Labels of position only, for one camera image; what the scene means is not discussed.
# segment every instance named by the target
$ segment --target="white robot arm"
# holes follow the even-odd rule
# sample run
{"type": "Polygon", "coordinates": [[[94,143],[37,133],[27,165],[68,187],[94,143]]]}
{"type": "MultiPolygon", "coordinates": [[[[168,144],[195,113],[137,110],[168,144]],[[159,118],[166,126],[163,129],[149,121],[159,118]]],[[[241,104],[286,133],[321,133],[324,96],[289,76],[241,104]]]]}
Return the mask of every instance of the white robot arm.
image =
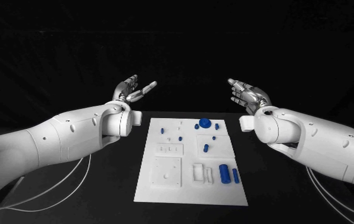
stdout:
{"type": "Polygon", "coordinates": [[[104,105],[61,113],[37,126],[0,136],[0,189],[30,171],[81,159],[140,126],[142,112],[130,109],[157,85],[152,82],[140,91],[137,75],[120,82],[113,101],[104,105]]]}
{"type": "Polygon", "coordinates": [[[321,174],[354,183],[354,129],[296,111],[272,106],[266,93],[228,79],[231,100],[250,116],[240,118],[241,131],[254,130],[263,143],[321,174]]]}

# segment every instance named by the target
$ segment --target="black background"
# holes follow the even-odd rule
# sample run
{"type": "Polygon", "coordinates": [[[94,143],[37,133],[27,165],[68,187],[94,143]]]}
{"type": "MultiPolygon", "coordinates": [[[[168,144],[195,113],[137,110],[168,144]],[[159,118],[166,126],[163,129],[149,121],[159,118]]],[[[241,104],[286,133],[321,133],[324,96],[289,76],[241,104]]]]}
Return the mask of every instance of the black background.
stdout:
{"type": "Polygon", "coordinates": [[[7,0],[0,126],[32,127],[157,81],[134,110],[241,113],[227,79],[352,127],[354,0],[7,0]]]}

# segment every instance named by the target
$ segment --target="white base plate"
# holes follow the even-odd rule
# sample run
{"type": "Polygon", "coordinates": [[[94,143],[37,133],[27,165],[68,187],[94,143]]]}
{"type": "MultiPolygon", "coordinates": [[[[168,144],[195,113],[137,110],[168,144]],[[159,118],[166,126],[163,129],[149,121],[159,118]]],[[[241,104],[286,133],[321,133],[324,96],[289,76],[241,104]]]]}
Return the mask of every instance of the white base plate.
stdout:
{"type": "MultiPolygon", "coordinates": [[[[235,159],[233,158],[234,153],[227,153],[230,158],[198,157],[196,136],[215,136],[217,139],[214,143],[217,143],[218,136],[228,136],[225,122],[224,120],[211,120],[209,128],[199,127],[199,129],[195,129],[194,125],[198,122],[199,119],[152,118],[134,193],[134,202],[248,206],[240,175],[240,183],[234,183],[233,168],[237,169],[235,159]],[[218,130],[215,130],[215,123],[220,124],[218,130]],[[160,153],[156,153],[156,146],[159,143],[183,144],[183,154],[162,155],[160,153]],[[168,179],[173,179],[173,181],[169,183],[166,181],[165,185],[163,176],[166,175],[166,169],[160,172],[153,170],[153,167],[156,167],[156,158],[162,157],[170,157],[173,160],[181,159],[181,184],[176,184],[179,187],[172,187],[170,185],[172,182],[178,183],[178,181],[175,181],[175,179],[179,179],[178,170],[169,171],[166,177],[168,179]],[[212,184],[208,184],[207,180],[204,181],[204,184],[194,183],[194,164],[202,164],[204,169],[211,168],[212,184]],[[230,184],[221,183],[221,164],[228,165],[231,178],[230,184]],[[157,186],[152,184],[152,179],[159,180],[157,186]]],[[[233,149],[231,142],[228,141],[228,143],[225,143],[225,141],[227,140],[224,140],[220,146],[230,150],[233,149]]]]}

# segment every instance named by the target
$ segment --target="black table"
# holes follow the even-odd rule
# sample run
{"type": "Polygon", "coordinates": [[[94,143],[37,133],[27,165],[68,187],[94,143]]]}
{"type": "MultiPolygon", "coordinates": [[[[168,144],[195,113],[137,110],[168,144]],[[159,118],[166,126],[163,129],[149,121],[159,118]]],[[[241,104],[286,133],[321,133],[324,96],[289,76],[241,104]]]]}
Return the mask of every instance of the black table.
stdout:
{"type": "MultiPolygon", "coordinates": [[[[53,208],[33,213],[0,211],[0,223],[348,223],[329,207],[311,183],[305,166],[263,144],[254,132],[241,132],[247,114],[143,112],[143,124],[92,154],[87,179],[74,195],[53,208]],[[224,119],[248,207],[133,202],[150,118],[224,119]]],[[[78,161],[29,173],[6,205],[42,193],[69,173],[78,161]]],[[[16,208],[40,209],[55,204],[76,187],[88,157],[63,183],[16,208]]],[[[354,199],[345,184],[316,174],[328,190],[354,199]]]]}

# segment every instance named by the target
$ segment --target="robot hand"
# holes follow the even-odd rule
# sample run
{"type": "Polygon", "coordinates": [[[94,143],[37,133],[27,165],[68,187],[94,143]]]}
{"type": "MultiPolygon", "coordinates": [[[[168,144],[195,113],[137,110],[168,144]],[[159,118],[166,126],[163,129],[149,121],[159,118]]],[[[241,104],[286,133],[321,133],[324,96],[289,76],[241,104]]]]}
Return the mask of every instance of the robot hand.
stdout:
{"type": "Polygon", "coordinates": [[[250,115],[254,115],[261,107],[272,105],[269,96],[260,88],[231,78],[227,81],[233,86],[233,95],[237,97],[231,97],[231,100],[246,107],[246,111],[250,115]]]}
{"type": "Polygon", "coordinates": [[[0,135],[0,189],[37,168],[81,159],[129,136],[131,126],[142,121],[142,112],[133,111],[129,103],[156,84],[131,93],[137,87],[133,75],[120,82],[113,101],[104,105],[61,113],[37,126],[0,135]]]}
{"type": "Polygon", "coordinates": [[[241,131],[324,175],[354,183],[354,129],[296,111],[272,106],[266,93],[240,81],[231,100],[251,116],[240,117],[241,131]]]}

